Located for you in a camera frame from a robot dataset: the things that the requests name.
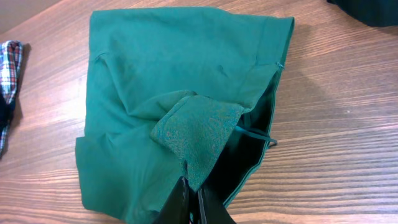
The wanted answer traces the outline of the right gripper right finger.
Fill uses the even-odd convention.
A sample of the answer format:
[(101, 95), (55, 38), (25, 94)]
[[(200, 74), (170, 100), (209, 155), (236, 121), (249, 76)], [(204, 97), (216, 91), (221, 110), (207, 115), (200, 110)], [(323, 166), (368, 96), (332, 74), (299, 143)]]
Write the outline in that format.
[(206, 185), (198, 192), (198, 216), (199, 224), (236, 224), (231, 218), (222, 201)]

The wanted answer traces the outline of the green cloth garment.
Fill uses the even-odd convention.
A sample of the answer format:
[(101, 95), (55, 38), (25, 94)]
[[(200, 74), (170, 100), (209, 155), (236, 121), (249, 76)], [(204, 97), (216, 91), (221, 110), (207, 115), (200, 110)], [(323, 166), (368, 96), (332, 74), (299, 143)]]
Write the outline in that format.
[(271, 138), (294, 19), (211, 7), (95, 11), (84, 135), (75, 156), (87, 210), (153, 223), (180, 177), (228, 205)]

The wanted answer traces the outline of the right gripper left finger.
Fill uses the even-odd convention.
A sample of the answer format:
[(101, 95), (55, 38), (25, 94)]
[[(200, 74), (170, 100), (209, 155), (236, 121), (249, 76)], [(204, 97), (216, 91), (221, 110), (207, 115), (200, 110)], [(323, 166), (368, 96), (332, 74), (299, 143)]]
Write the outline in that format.
[(190, 223), (190, 187), (185, 177), (180, 177), (172, 189), (153, 224)]

